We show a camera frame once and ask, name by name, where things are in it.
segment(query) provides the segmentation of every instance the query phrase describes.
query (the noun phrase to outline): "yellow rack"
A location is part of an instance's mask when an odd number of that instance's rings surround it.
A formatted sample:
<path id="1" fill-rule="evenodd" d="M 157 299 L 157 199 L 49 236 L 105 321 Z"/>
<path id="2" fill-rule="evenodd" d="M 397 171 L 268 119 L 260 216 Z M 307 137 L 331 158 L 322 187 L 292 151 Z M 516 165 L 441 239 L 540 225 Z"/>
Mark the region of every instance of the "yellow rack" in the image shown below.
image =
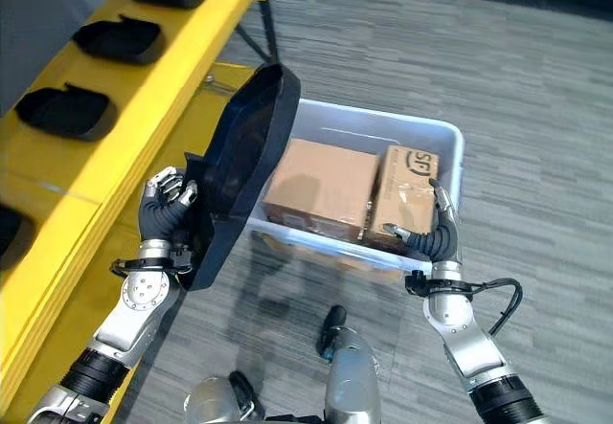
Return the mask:
<path id="1" fill-rule="evenodd" d="M 124 14 L 155 22 L 165 53 L 132 66 L 68 43 L 30 90 L 70 82 L 105 93 L 120 110 L 113 130 L 92 144 L 40 132 L 14 111 L 0 120 L 0 200 L 37 226 L 30 251 L 1 275 L 3 422 L 23 422 L 117 301 L 121 280 L 108 266 L 138 250 L 135 209 L 146 177 L 209 144 L 229 98 L 200 90 L 204 76 L 213 68 L 240 86 L 252 73 L 213 66 L 252 1 L 205 0 L 184 11 L 108 0 L 90 21 Z"/>

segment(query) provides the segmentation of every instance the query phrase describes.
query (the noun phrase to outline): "black storage tray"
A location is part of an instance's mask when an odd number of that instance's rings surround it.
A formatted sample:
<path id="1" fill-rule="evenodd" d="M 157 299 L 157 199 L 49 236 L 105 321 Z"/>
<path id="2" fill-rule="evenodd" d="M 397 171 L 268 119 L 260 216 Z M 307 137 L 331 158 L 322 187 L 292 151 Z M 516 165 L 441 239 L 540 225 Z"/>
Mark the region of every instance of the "black storage tray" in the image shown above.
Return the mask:
<path id="1" fill-rule="evenodd" d="M 261 67 L 228 102 L 204 156 L 186 154 L 184 182 L 198 197 L 185 231 L 193 270 L 184 287 L 209 287 L 284 154 L 300 100 L 300 81 L 281 64 Z"/>

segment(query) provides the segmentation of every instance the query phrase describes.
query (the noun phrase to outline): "cardboard box on floor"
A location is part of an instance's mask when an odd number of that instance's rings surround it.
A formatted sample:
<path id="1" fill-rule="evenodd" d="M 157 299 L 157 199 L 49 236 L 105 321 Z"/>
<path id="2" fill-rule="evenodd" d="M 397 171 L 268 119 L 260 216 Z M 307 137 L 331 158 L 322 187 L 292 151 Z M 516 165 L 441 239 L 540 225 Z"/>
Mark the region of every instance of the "cardboard box on floor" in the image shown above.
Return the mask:
<path id="1" fill-rule="evenodd" d="M 383 230 L 394 223 L 415 233 L 431 231 L 434 191 L 428 180 L 437 178 L 436 154 L 405 146 L 387 149 L 375 186 L 375 200 L 365 239 L 377 249 L 406 253 L 403 244 Z"/>
<path id="2" fill-rule="evenodd" d="M 357 242 L 377 165 L 373 154 L 291 139 L 264 197 L 264 211 L 274 223 Z"/>

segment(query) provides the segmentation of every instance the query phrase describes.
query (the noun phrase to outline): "sf logo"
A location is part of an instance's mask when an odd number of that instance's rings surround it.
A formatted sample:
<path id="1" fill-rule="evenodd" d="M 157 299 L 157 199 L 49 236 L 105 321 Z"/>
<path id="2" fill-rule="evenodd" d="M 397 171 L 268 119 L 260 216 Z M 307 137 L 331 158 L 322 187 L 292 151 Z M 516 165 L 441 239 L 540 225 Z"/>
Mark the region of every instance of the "sf logo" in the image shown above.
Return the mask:
<path id="1" fill-rule="evenodd" d="M 422 151 L 409 151 L 406 166 L 416 175 L 429 177 L 432 168 L 432 155 Z"/>

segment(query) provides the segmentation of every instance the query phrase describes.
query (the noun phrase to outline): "black cable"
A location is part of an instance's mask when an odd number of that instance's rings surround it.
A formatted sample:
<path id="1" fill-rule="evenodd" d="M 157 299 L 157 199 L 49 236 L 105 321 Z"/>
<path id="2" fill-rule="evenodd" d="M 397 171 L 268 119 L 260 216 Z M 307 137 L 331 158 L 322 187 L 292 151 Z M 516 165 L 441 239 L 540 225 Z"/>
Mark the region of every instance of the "black cable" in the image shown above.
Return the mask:
<path id="1" fill-rule="evenodd" d="M 447 295 L 464 295 L 466 297 L 473 297 L 474 295 L 483 292 L 484 290 L 489 290 L 492 288 L 505 287 L 508 285 L 512 285 L 515 287 L 515 291 L 507 305 L 507 309 L 501 312 L 501 317 L 496 321 L 496 323 L 489 329 L 489 334 L 493 337 L 502 329 L 503 325 L 509 320 L 509 318 L 513 315 L 513 313 L 519 307 L 522 299 L 524 298 L 524 291 L 521 288 L 521 284 L 512 278 L 502 278 L 491 280 L 490 282 L 483 283 L 468 283 L 470 287 L 474 288 L 474 290 L 470 291 L 461 291 L 461 290 L 435 290 L 430 292 L 430 295 L 436 295 L 437 293 L 443 293 Z"/>

